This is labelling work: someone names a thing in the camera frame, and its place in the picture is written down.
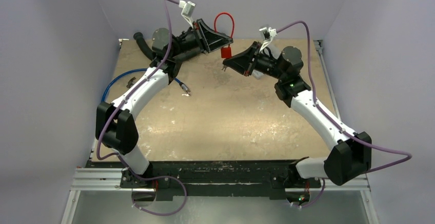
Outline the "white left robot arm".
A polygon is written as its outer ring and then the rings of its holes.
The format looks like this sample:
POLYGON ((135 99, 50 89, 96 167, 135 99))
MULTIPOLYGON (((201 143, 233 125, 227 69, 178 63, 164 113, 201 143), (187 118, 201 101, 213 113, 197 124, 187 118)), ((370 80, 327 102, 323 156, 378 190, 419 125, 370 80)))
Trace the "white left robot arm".
POLYGON ((138 146, 139 133, 135 124, 139 113, 161 90, 171 84, 183 62, 203 53, 226 50, 233 43, 233 34, 219 32, 202 19, 193 21, 179 36, 171 29, 159 28, 148 46, 143 35, 133 36, 142 52, 151 60, 144 75, 124 94, 108 103, 102 101, 96 109, 95 137, 97 148, 102 145, 134 172, 133 181, 141 188, 148 187, 153 174, 151 163, 138 146))

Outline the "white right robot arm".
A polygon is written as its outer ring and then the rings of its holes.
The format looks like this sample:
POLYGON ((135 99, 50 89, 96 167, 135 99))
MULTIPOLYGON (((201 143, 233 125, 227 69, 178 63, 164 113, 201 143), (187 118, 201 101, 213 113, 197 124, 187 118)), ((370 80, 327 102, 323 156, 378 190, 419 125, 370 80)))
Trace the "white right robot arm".
POLYGON ((288 180, 293 186, 301 186, 308 178, 328 178, 341 186, 370 170, 371 137, 343 124, 314 96, 314 90, 300 75, 304 63, 298 48, 287 46, 274 56, 264 53, 259 42, 253 42, 245 51, 224 59, 223 65, 243 76, 258 71, 276 78, 278 98, 303 117, 329 148, 325 158, 305 157, 292 164, 288 180))

